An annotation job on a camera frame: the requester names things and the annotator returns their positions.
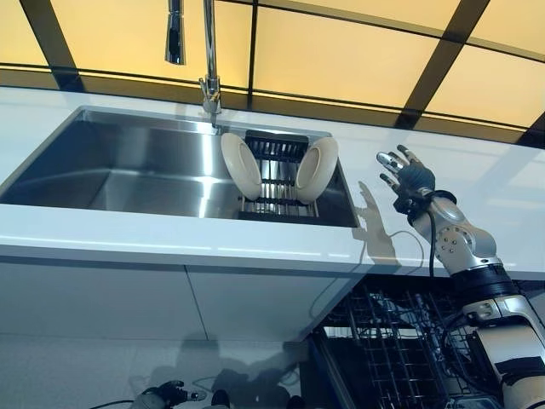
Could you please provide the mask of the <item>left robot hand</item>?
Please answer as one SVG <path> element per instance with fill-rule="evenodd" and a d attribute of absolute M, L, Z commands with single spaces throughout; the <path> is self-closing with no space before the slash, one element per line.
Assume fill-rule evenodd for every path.
<path fill-rule="evenodd" d="M 203 390 L 185 390 L 185 384 L 182 381 L 174 380 L 163 383 L 154 389 L 154 393 L 158 395 L 168 408 L 178 406 L 186 402 L 198 402 L 207 397 L 207 393 Z"/>

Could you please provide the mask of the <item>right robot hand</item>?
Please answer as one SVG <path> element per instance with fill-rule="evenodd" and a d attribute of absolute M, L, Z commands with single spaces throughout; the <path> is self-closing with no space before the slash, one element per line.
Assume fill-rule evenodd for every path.
<path fill-rule="evenodd" d="M 379 152 L 376 160 L 389 174 L 381 173 L 380 178 L 399 198 L 416 195 L 425 197 L 435 191 L 434 173 L 406 146 L 397 145 L 400 155 L 391 151 Z"/>

